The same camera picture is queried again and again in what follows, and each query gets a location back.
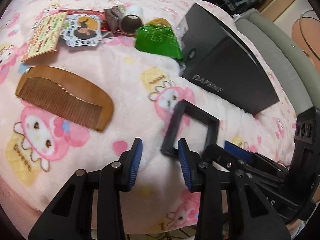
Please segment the round cartoon sticker pack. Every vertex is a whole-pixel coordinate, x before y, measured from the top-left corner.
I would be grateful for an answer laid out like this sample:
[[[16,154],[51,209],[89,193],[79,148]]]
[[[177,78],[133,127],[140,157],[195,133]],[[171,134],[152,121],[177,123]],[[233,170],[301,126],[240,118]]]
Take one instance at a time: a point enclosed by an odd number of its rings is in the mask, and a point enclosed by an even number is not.
[[[67,15],[60,36],[70,47],[97,46],[103,39],[97,16]]]

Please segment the orange green sticker card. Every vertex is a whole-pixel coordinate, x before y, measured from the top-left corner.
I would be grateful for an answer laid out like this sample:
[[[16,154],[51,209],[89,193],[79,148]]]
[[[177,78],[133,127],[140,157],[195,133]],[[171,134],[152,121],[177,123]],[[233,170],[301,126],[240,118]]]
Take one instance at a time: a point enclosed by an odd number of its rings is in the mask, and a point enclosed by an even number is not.
[[[38,23],[34,33],[29,40],[27,50],[22,61],[56,50],[60,37],[60,31],[65,22],[67,12],[44,17]]]

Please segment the brown wooden comb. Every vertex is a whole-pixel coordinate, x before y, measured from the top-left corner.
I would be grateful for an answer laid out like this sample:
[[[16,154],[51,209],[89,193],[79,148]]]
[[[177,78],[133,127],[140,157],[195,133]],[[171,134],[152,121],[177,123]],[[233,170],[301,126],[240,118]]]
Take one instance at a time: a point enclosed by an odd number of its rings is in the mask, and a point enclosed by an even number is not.
[[[35,66],[25,71],[15,95],[81,126],[102,132],[110,123],[111,97],[90,81],[66,70]]]

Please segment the red packet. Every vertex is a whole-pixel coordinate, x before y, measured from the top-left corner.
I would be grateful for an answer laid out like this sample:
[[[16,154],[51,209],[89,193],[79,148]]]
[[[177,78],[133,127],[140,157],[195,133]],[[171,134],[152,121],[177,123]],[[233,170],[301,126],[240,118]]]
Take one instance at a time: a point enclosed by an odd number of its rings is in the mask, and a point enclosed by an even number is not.
[[[67,12],[68,15],[80,15],[80,14],[85,14],[85,15],[90,15],[90,16],[97,16],[99,18],[99,21],[101,22],[101,30],[102,31],[110,31],[110,28],[108,24],[106,23],[106,18],[104,11],[95,11],[95,10],[85,10],[85,9],[60,9],[59,12]],[[133,35],[128,35],[125,34],[121,31],[120,27],[117,29],[115,33],[123,34],[126,36],[135,36]]]

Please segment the pink cartoon blanket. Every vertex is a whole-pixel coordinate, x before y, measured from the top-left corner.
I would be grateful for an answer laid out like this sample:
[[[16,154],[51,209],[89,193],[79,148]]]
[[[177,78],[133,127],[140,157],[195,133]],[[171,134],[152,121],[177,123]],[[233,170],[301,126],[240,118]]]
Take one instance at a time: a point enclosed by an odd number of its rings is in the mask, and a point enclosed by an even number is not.
[[[172,58],[138,51],[133,37],[105,38],[97,46],[55,51],[25,60],[35,26],[62,9],[102,11],[136,5],[143,20],[179,24],[195,0],[13,0],[1,17],[1,205],[27,237],[49,202],[78,169],[102,169],[142,139],[143,153],[132,191],[122,193],[124,229],[160,233],[197,222],[200,196],[185,187],[177,159],[161,153],[176,103],[187,100],[220,121],[217,143],[230,141],[288,166],[295,148],[296,113],[274,71],[247,37],[278,95],[278,102],[251,115],[180,76]],[[19,99],[15,92],[26,70],[51,66],[92,82],[111,98],[114,111],[98,132]]]

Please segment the brown crumpled wrapper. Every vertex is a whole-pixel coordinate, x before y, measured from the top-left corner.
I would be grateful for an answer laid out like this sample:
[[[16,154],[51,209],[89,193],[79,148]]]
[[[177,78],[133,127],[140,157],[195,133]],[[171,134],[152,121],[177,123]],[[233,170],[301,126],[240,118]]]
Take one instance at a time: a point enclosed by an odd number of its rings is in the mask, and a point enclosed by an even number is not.
[[[114,5],[113,7],[104,10],[106,23],[112,33],[115,33],[119,28],[124,12],[125,7],[123,5]]]

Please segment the black Daphne box lid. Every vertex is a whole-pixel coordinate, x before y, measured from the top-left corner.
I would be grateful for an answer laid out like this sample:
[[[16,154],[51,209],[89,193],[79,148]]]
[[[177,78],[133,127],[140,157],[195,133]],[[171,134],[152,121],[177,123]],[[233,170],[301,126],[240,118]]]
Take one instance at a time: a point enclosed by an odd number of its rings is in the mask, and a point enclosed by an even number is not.
[[[256,115],[279,101],[262,65],[220,19],[195,3],[177,26],[180,76]]]

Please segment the green yellow snack packet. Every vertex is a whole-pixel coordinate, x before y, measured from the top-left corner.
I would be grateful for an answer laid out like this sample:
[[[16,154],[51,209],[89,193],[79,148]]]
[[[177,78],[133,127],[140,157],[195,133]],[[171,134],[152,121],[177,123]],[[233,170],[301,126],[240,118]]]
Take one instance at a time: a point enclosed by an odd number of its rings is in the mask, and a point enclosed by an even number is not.
[[[139,51],[182,60],[183,55],[171,24],[155,18],[136,31],[135,48]]]

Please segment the small black square frame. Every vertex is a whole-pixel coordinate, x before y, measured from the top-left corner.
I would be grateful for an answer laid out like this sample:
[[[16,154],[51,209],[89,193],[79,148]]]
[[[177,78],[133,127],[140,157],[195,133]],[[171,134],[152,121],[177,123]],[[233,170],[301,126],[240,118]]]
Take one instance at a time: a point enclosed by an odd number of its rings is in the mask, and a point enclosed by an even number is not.
[[[168,129],[164,136],[161,153],[178,157],[177,141],[189,139],[191,144],[203,150],[216,144],[220,120],[189,101],[182,100],[174,108]]]

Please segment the white cardboard tube roll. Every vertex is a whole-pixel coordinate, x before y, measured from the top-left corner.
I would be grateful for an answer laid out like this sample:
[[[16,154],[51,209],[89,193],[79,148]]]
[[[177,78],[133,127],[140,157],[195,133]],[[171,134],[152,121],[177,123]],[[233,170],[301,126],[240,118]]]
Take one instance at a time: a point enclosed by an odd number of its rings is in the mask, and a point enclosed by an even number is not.
[[[143,25],[143,8],[131,5],[126,8],[120,21],[120,29],[123,33],[133,35]]]

